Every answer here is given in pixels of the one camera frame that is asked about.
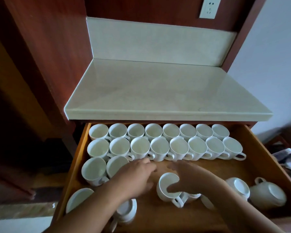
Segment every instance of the electrical outlet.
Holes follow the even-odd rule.
[[[199,17],[205,19],[214,19],[216,17],[220,1],[221,0],[204,0]]]

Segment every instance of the countertop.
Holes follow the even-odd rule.
[[[93,59],[69,120],[267,121],[272,112],[219,67]]]

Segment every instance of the person's right arm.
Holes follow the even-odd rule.
[[[167,191],[205,195],[232,232],[283,233],[272,221],[243,200],[224,180],[210,171],[183,160],[171,162],[168,167],[177,171],[180,180],[170,185]]]

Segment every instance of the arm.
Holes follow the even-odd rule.
[[[169,168],[177,171],[180,181],[170,185],[167,191],[201,193],[207,196],[232,232],[283,232],[243,200],[224,180],[208,170],[182,160],[172,162]]]
[[[50,226],[44,233],[99,233],[125,201],[148,191],[147,183],[156,165],[148,158],[129,162],[80,206]]]

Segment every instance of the drawer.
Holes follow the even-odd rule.
[[[80,188],[89,187],[87,182],[81,176],[81,168],[89,155],[86,151],[91,141],[88,135],[90,127],[94,123],[87,123],[78,145],[74,160],[68,173],[66,185],[62,197],[56,208],[53,222],[57,221],[65,214],[65,207],[70,196]],[[249,186],[254,185],[254,179],[258,176],[280,186],[287,195],[285,206],[263,212],[275,222],[283,218],[291,217],[291,178],[286,174],[282,167],[273,160],[270,153],[262,145],[256,136],[246,125],[229,124],[230,136],[237,139],[243,146],[243,152],[247,155],[244,161],[237,160],[205,160],[192,161],[198,164],[222,179],[238,177],[244,180]],[[156,162],[158,171],[152,173],[150,179],[157,183],[159,177],[165,172],[172,172],[167,168],[171,161],[164,160]],[[183,208],[177,208],[171,203],[163,202],[156,194],[155,188],[152,188],[147,194],[137,198],[138,210],[134,221],[127,226],[118,226],[117,232],[178,232],[178,231],[227,231],[227,227],[216,211],[208,210],[201,202],[196,200],[186,204]]]

